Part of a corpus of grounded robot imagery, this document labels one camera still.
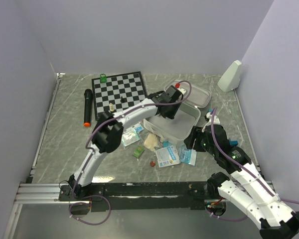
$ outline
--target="black metal base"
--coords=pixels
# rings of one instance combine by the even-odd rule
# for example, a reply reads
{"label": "black metal base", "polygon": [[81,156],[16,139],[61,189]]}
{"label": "black metal base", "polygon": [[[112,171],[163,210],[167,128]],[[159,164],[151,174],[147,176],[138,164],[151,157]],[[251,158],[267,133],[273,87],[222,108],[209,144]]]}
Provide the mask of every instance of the black metal base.
{"label": "black metal base", "polygon": [[[205,210],[204,200],[219,199],[211,194],[207,182],[157,182],[157,183],[92,183],[84,196],[102,195],[110,203],[112,210],[127,209],[170,209],[190,208]],[[80,201],[72,197],[68,185],[61,187],[60,201]],[[93,198],[92,212],[108,209],[105,200]]]}

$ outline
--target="robotic arm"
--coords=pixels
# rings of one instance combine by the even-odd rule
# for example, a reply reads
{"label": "robotic arm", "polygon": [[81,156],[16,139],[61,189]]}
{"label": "robotic arm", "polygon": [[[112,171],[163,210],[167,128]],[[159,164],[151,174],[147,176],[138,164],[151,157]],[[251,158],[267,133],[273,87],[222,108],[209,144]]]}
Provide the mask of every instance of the robotic arm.
{"label": "robotic arm", "polygon": [[[204,127],[193,127],[190,136],[184,141],[187,148],[208,152],[214,156],[217,164],[237,180],[247,191],[243,192],[224,173],[214,174],[208,179],[211,193],[218,193],[246,214],[258,227],[264,239],[291,239],[299,232],[299,212],[294,212],[280,200],[257,171],[248,155],[240,147],[231,146],[226,131],[220,125],[218,117],[206,115],[208,123]],[[239,165],[228,160],[215,145],[214,136],[222,151]]]}
{"label": "robotic arm", "polygon": [[80,168],[69,178],[68,183],[73,189],[73,194],[77,198],[85,195],[88,185],[92,183],[93,176],[104,158],[120,146],[124,128],[129,128],[155,115],[174,119],[180,103],[186,99],[183,98],[183,93],[182,88],[170,86],[165,92],[150,94],[139,104],[124,111],[114,114],[103,112],[93,131],[106,121],[109,122],[101,126],[93,136],[86,158]]}

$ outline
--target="chess piece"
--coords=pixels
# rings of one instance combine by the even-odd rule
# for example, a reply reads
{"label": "chess piece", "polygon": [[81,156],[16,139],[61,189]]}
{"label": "chess piece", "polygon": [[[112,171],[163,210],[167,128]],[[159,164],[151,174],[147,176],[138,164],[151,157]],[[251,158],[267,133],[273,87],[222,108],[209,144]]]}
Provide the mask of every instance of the chess piece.
{"label": "chess piece", "polygon": [[123,98],[123,96],[121,96],[121,103],[125,103],[127,102],[126,98]]}
{"label": "chess piece", "polygon": [[110,106],[110,111],[113,112],[115,110],[114,105],[110,103],[109,106]]}
{"label": "chess piece", "polygon": [[101,75],[100,75],[100,82],[101,82],[101,83],[106,83],[106,81],[107,81],[107,80],[106,80],[106,75],[105,75],[105,74],[101,74]]}

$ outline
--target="green object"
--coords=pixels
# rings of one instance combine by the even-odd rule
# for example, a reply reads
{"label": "green object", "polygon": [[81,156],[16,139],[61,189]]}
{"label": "green object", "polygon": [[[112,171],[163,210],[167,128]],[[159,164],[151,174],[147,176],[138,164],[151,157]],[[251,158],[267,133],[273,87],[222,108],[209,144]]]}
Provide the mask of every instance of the green object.
{"label": "green object", "polygon": [[133,156],[136,157],[136,158],[139,158],[140,155],[141,155],[143,152],[144,152],[144,148],[141,147],[141,146],[138,146],[138,147],[135,149],[135,151],[134,151],[134,153],[133,153]]}
{"label": "green object", "polygon": [[105,74],[100,75],[100,81],[101,81],[101,83],[106,83],[106,75]]}

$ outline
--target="white wall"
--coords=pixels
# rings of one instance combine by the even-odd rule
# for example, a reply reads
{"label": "white wall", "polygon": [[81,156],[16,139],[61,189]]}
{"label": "white wall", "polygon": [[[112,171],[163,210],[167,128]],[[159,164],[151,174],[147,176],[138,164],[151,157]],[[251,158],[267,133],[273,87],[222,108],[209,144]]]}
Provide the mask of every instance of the white wall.
{"label": "white wall", "polygon": [[299,0],[274,1],[243,64],[238,96],[262,171],[299,200]]}
{"label": "white wall", "polygon": [[56,72],[223,73],[273,0],[17,0]]}
{"label": "white wall", "polygon": [[0,239],[29,175],[55,84],[39,41],[13,0],[0,0]]}

